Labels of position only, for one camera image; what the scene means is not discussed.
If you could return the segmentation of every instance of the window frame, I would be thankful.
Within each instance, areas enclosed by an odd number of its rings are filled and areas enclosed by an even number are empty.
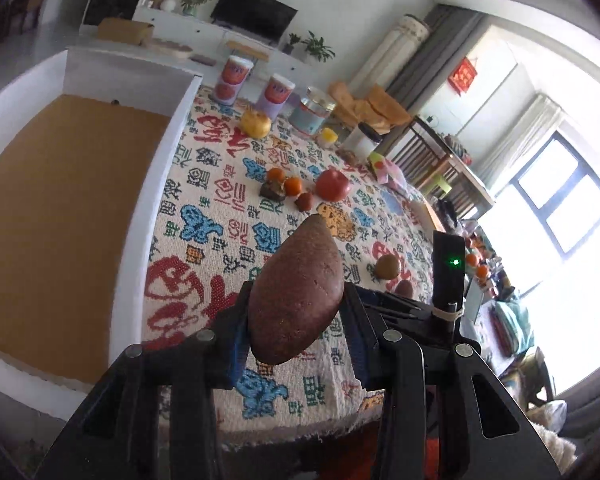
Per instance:
[[[571,173],[571,176],[567,178],[564,184],[558,189],[552,196],[547,200],[547,202],[542,206],[538,207],[531,199],[531,197],[526,193],[525,189],[520,184],[520,178],[524,176],[524,174],[531,168],[536,159],[544,152],[544,149],[554,140],[560,142],[560,144],[567,150],[573,158],[578,161],[577,167]],[[563,261],[571,258],[573,253],[577,251],[591,236],[593,231],[600,225],[600,218],[594,222],[592,227],[585,233],[585,235],[568,251],[564,251],[558,238],[555,236],[551,227],[549,226],[547,219],[551,214],[556,210],[556,208],[564,201],[565,198],[569,195],[569,193],[573,190],[573,188],[578,184],[585,176],[589,175],[592,179],[593,183],[596,184],[598,189],[600,190],[600,178],[597,176],[596,172],[593,171],[593,168],[584,160],[583,156],[569,143],[568,140],[564,138],[557,130],[554,132],[551,137],[542,145],[542,147],[536,152],[536,154],[526,163],[509,181],[520,196],[525,200],[526,204],[530,207],[531,211],[534,213],[538,221],[544,228],[549,240],[551,240],[554,245],[555,250],[560,255]]]

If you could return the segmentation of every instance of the patterned tablecloth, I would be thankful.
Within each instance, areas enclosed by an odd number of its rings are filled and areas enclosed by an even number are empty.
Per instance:
[[[155,225],[144,299],[149,348],[177,344],[209,325],[307,216],[291,198],[274,203],[258,195],[273,166],[308,186],[328,166],[345,173],[349,196],[339,203],[317,200],[312,211],[327,221],[345,279],[381,290],[410,279],[414,298],[429,301],[432,247],[404,198],[380,186],[370,171],[296,136],[283,118],[265,139],[245,137],[238,129],[245,103],[223,107],[208,96],[202,88],[195,99]],[[413,190],[410,200],[423,199]],[[380,282],[374,264],[387,253],[400,258],[402,273]],[[265,365],[250,353],[237,387],[214,397],[222,441],[240,445],[348,430],[379,416],[382,393],[366,392],[356,380],[338,314],[285,364]],[[165,392],[163,425],[168,400]]]

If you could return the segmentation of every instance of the metal screw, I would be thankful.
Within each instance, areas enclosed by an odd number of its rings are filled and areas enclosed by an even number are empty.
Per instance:
[[[459,345],[456,345],[456,354],[458,354],[460,357],[469,357],[472,353],[474,353],[474,349],[466,343],[460,343]]]
[[[203,328],[202,330],[196,332],[196,339],[204,343],[213,341],[215,337],[216,333],[213,330],[209,330],[208,328]]]
[[[382,337],[384,337],[387,341],[391,341],[392,343],[397,343],[398,341],[400,341],[400,339],[402,339],[402,334],[400,332],[398,332],[397,330],[390,328],[389,330],[384,331],[384,333],[382,334]]]
[[[142,345],[129,345],[128,347],[125,348],[125,355],[127,357],[140,357],[140,354],[142,353]]]

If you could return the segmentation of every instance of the black lid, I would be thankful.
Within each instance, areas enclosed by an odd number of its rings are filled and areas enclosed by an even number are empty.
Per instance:
[[[382,141],[382,136],[376,132],[371,126],[366,123],[358,123],[358,129],[365,134],[366,138],[379,144]]]

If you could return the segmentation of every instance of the white curtain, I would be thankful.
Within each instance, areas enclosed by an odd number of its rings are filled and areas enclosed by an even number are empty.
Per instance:
[[[562,109],[544,94],[538,94],[515,126],[502,137],[494,150],[472,169],[492,193],[499,191],[519,170],[517,162],[532,153],[564,119]]]

